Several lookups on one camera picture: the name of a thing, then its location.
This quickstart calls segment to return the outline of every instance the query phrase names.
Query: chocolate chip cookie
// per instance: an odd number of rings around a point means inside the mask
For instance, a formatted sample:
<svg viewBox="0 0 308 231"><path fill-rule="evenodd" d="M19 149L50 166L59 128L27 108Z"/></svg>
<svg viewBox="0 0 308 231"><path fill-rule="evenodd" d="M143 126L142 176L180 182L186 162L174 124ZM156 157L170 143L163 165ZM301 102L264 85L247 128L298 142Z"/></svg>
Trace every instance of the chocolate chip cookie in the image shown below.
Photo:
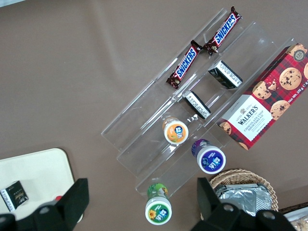
<svg viewBox="0 0 308 231"><path fill-rule="evenodd" d="M271 93L269 89L266 87L264 81L258 82L252 89L252 93L254 94L254 96L256 96L258 99L261 100L266 100L271 96Z"/></svg>
<svg viewBox="0 0 308 231"><path fill-rule="evenodd" d="M304 75L305 75L306 78L308 78L308 63L306 63L306 65L305 65Z"/></svg>
<svg viewBox="0 0 308 231"><path fill-rule="evenodd" d="M239 145L241 145L244 149L248 150L248 147L246 144L244 143L241 143L241 142L238 142Z"/></svg>
<svg viewBox="0 0 308 231"><path fill-rule="evenodd" d="M304 47L303 44L300 44L300 43L298 43L298 44L294 45L293 47L291 47L291 48L287 51L287 53L288 53L289 55L291 55L292 57L294 57L294 53L295 53L296 51L298 51L298 50L302 50L304 53L307 53L307 49Z"/></svg>
<svg viewBox="0 0 308 231"><path fill-rule="evenodd" d="M274 120L279 119L289 107L290 104L286 100L277 101L270 109L271 117L273 117Z"/></svg>
<svg viewBox="0 0 308 231"><path fill-rule="evenodd" d="M294 67L285 69L279 78L280 85L286 90L297 88L302 81L302 74Z"/></svg>
<svg viewBox="0 0 308 231"><path fill-rule="evenodd" d="M221 124L220 124L220 127L221 127L222 129L224 129L224 131L225 131L228 135L231 134L232 128L231 128L231 125L230 125L228 122L223 122L223 123L221 123Z"/></svg>
<svg viewBox="0 0 308 231"><path fill-rule="evenodd" d="M269 90L276 90L276 86L277 86L276 82L273 81L272 84L269 86Z"/></svg>

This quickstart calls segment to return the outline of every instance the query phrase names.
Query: brown table surface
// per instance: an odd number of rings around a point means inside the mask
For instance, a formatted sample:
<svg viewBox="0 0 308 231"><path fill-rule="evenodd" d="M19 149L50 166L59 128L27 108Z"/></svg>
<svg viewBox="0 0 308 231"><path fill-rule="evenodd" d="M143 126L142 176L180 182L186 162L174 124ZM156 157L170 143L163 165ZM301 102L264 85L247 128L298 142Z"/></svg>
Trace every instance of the brown table surface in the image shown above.
<svg viewBox="0 0 308 231"><path fill-rule="evenodd" d="M144 217L135 178L101 131L226 1L27 0L0 8L0 159L63 148L90 205L76 231L189 230L200 218L196 178L170 199L162 227ZM234 0L278 45L308 45L308 1ZM226 169L267 179L279 207L308 201L308 92L249 151L227 147Z"/></svg>

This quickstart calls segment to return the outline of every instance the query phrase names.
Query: green lid yogurt cup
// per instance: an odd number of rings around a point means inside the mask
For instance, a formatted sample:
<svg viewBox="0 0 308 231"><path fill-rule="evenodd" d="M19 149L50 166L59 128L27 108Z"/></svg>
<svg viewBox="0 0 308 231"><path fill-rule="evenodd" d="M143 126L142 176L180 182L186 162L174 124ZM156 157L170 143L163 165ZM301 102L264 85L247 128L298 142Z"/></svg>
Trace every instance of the green lid yogurt cup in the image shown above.
<svg viewBox="0 0 308 231"><path fill-rule="evenodd" d="M153 225L166 224L172 215L171 203L167 198L165 185L157 183L148 189L148 202L145 206L145 217Z"/></svg>

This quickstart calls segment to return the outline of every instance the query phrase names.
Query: clear acrylic display stand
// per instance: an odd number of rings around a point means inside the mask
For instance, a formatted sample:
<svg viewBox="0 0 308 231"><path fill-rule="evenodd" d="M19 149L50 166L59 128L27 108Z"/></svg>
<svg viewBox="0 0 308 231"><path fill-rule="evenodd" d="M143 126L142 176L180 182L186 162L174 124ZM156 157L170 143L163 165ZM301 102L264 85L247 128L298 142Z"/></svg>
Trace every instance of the clear acrylic display stand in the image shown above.
<svg viewBox="0 0 308 231"><path fill-rule="evenodd" d="M203 45L228 14L229 11L222 9L192 39ZM103 137L119 150L118 161L136 176L136 190L144 197L147 197L148 187L157 182L166 185L169 196L172 196L199 170L191 153L196 140L207 139L219 148L231 141L215 123L282 50L258 24L253 22L246 26L242 19L223 42L218 54L214 53L210 58L205 51L199 54L179 89L175 90L166 80L188 47L102 132ZM209 67L220 60L243 79L242 85L226 90L208 73ZM182 94L186 90L193 90L212 111L206 120L197 116L183 100ZM185 143L173 145L165 139L162 124L168 116L187 125L189 137Z"/></svg>

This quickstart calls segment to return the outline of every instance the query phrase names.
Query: red tartan pattern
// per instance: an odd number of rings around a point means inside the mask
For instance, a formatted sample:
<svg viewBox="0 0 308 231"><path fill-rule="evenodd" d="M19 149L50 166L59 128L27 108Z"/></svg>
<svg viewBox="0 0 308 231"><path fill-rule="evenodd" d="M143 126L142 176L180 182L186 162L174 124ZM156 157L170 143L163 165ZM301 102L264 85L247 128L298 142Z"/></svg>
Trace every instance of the red tartan pattern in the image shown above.
<svg viewBox="0 0 308 231"><path fill-rule="evenodd" d="M243 93L245 95L253 95L253 97L259 101L269 112L273 104L279 100L286 100L292 105L295 100L303 93L303 91L308 87L308 78L304 75L305 65L308 63L308 52L306 53L305 58L298 62L293 56L286 54L286 51L289 47L286 47L275 59L274 61L262 72L262 74L256 78L253 84ZM294 67L298 69L302 75L301 83L294 90L286 90L284 89L280 82L279 78L281 73L289 68ZM253 94L253 88L260 81L264 81L266 83L267 88L272 84L273 81L276 82L276 90L270 90L271 96L268 99L259 99ZM227 122L225 119L220 119L218 121L218 125L222 122ZM263 134L276 122L276 120L272 119L260 132L259 134L250 141L247 137L242 134L236 127L231 124L231 134L230 136L237 142L244 143L248 149L250 149Z"/></svg>

